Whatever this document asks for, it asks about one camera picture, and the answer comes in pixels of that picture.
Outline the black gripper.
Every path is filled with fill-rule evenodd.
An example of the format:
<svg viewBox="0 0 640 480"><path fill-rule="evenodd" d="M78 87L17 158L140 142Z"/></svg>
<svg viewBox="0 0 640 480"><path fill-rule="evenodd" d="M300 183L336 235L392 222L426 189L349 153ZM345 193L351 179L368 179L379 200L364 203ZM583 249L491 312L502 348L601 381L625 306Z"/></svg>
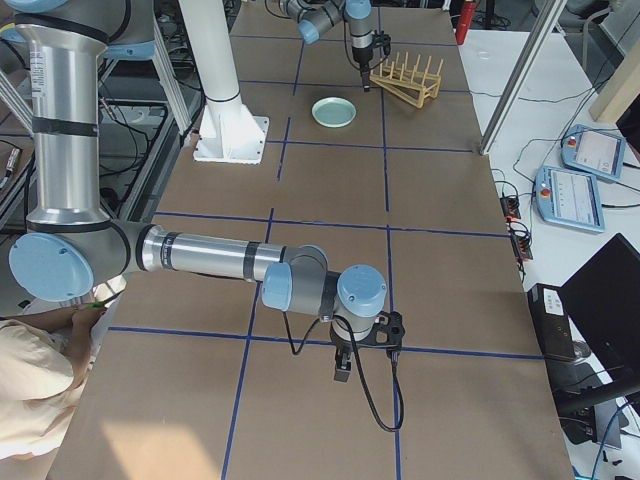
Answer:
<svg viewBox="0 0 640 480"><path fill-rule="evenodd" d="M334 380L346 383L349 380L352 367L352 344L349 340L335 335L331 336L331 341L336 347Z"/></svg>
<svg viewBox="0 0 640 480"><path fill-rule="evenodd" d="M351 47L353 60L357 64L357 69L362 79L362 87L365 92L371 89L370 82L370 62L373 59L373 48L366 46L363 48Z"/></svg>

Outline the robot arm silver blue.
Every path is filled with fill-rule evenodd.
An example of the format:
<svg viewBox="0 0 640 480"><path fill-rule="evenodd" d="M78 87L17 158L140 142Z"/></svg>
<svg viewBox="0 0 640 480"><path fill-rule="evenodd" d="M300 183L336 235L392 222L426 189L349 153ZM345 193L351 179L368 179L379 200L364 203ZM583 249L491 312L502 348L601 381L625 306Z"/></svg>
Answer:
<svg viewBox="0 0 640 480"><path fill-rule="evenodd" d="M312 45L339 24L349 31L351 53L347 59L358 71L362 88L371 89L370 63L373 60L375 33L371 24L370 1L265 1L266 10L277 18L293 20L305 45Z"/></svg>
<svg viewBox="0 0 640 480"><path fill-rule="evenodd" d="M373 267L341 272L316 246L290 247L179 233L151 220L168 183L151 163L133 195L108 212L100 193L100 64L149 61L180 135L194 119L175 79L150 1L15 1L17 35L28 46L37 203L9 253L16 281L31 295L65 301L119 274L183 271L257 282L266 306L328 323L338 381L362 367L364 348L396 360L403 330L384 309L387 287Z"/></svg>

